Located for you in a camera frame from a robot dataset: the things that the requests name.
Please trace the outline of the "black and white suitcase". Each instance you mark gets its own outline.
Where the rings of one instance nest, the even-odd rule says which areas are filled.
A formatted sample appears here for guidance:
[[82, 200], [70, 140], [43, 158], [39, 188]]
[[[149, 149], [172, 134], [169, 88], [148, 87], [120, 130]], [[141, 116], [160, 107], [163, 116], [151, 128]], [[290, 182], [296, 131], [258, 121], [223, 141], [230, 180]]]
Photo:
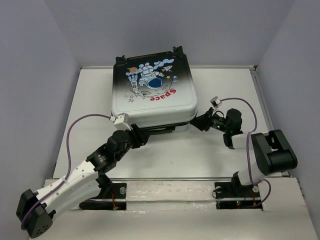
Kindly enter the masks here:
[[182, 46], [115, 59], [111, 114], [142, 129], [183, 126], [197, 115], [198, 98]]

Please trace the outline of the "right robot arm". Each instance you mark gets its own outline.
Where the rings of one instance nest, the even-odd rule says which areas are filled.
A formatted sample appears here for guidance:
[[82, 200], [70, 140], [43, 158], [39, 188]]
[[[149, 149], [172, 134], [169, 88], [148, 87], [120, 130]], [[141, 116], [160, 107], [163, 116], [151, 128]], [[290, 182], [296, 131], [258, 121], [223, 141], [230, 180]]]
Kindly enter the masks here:
[[244, 133], [242, 113], [234, 108], [219, 116], [213, 108], [194, 118], [190, 124], [200, 131], [213, 128], [223, 132], [224, 145], [232, 150], [245, 149], [247, 168], [233, 174], [231, 182], [220, 188], [221, 193], [231, 192], [242, 196], [257, 183], [275, 173], [293, 170], [298, 159], [281, 130], [267, 133]]

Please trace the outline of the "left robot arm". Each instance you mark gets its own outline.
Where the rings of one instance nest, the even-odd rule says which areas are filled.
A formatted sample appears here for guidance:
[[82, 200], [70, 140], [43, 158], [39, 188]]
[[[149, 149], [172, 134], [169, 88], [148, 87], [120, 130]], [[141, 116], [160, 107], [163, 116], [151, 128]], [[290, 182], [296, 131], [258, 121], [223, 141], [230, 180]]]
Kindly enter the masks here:
[[116, 130], [106, 143], [65, 176], [36, 191], [25, 190], [19, 199], [16, 216], [21, 229], [30, 238], [44, 234], [55, 219], [81, 202], [110, 194], [112, 181], [107, 172], [131, 149], [144, 146], [150, 133], [132, 124], [126, 130]]

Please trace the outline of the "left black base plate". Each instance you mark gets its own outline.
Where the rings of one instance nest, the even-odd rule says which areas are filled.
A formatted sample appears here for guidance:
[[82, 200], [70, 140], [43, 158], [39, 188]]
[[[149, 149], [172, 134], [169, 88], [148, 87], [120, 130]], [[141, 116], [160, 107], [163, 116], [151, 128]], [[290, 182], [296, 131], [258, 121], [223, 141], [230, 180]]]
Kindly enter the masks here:
[[108, 189], [90, 199], [81, 202], [78, 207], [81, 210], [93, 211], [125, 211], [127, 209], [127, 183], [113, 182]]

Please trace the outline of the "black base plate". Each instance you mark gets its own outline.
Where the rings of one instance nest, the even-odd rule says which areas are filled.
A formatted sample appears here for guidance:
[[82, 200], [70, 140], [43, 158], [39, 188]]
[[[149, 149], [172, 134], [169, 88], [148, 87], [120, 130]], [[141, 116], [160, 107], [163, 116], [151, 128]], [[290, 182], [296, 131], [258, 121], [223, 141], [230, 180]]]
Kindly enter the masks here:
[[263, 209], [257, 185], [233, 188], [231, 182], [219, 181], [214, 183], [211, 195], [217, 210]]
[[113, 182], [108, 189], [90, 199], [81, 202], [78, 207], [81, 210], [93, 211], [125, 211], [127, 209], [127, 183]]

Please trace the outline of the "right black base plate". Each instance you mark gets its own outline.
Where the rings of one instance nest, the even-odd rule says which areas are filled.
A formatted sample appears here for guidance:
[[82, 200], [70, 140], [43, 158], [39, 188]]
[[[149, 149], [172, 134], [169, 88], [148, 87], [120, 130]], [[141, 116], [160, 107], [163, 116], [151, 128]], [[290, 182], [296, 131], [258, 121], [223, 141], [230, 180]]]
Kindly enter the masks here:
[[257, 185], [233, 188], [231, 182], [219, 181], [214, 183], [211, 195], [217, 210], [263, 209]]

